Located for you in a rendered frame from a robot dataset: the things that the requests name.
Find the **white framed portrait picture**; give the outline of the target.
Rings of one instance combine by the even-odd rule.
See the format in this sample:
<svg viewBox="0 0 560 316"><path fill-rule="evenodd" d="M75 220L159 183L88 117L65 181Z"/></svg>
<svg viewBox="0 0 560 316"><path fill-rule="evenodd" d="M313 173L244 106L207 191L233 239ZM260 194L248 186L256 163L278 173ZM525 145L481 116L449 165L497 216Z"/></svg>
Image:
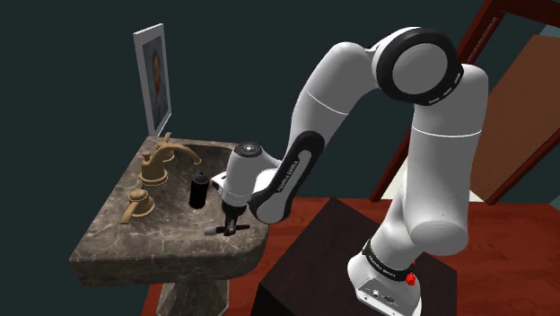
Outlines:
<svg viewBox="0 0 560 316"><path fill-rule="evenodd" d="M164 24L133 33L148 134L159 136L171 117Z"/></svg>

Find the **black spray bottle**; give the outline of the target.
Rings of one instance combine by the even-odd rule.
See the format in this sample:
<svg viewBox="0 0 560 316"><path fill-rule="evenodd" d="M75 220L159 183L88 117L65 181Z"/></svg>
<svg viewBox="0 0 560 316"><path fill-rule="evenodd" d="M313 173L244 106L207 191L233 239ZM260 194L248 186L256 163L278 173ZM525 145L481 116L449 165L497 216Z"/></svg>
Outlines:
<svg viewBox="0 0 560 316"><path fill-rule="evenodd" d="M189 205L194 209L203 208L206 204L206 195L209 179L203 171L196 171L190 185Z"/></svg>

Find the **brown door with red frame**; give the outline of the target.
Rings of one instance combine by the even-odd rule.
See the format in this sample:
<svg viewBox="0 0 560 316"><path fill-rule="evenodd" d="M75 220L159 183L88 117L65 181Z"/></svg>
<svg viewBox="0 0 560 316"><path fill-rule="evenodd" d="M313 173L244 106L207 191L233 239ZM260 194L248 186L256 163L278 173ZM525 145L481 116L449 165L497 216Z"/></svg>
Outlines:
<svg viewBox="0 0 560 316"><path fill-rule="evenodd" d="M485 0L459 44L474 62L507 14L558 29L534 35L496 84L477 132L471 202L550 203L560 196L560 2Z"/></svg>

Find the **brown marble pedestal sink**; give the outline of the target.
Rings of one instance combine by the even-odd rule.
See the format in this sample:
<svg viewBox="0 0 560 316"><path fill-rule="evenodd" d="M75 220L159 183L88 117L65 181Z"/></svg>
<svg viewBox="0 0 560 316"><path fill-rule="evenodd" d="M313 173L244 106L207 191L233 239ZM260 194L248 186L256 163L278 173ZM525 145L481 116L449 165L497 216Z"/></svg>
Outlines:
<svg viewBox="0 0 560 316"><path fill-rule="evenodd" d="M148 136L127 166L99 213L75 247L69 263L85 286L161 284L156 316L224 316L229 308L229 281L248 274L263 256L268 227L250 212L239 217L243 230L232 236L207 235L222 226L225 215L215 188L201 209L189 205L196 165L176 154L164 167L168 181L147 188L151 214L120 222L128 196L139 179L145 151L159 138Z"/></svg>

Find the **brass faucet spout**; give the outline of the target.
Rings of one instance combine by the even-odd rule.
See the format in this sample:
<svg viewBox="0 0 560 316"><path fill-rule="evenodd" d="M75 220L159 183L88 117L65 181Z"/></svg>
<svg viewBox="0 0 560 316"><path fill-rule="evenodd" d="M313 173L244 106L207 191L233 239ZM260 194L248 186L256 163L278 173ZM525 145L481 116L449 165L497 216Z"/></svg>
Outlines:
<svg viewBox="0 0 560 316"><path fill-rule="evenodd" d="M162 147L160 152L155 151L154 154L151 154L150 151L143 151L139 179L145 186L160 186L168 180L169 175L164 169L161 154L170 150L185 154L194 164L202 162L201 158L194 151L181 144L169 144L166 147Z"/></svg>

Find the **dark robot stand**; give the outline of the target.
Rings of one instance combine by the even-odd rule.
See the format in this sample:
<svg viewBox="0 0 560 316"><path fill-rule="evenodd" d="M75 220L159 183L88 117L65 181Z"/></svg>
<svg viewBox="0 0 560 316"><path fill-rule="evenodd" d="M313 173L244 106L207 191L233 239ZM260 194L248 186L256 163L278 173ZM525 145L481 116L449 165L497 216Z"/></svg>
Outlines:
<svg viewBox="0 0 560 316"><path fill-rule="evenodd" d="M261 280L250 316L384 316L359 302L346 270L378 228L331 198Z"/></svg>

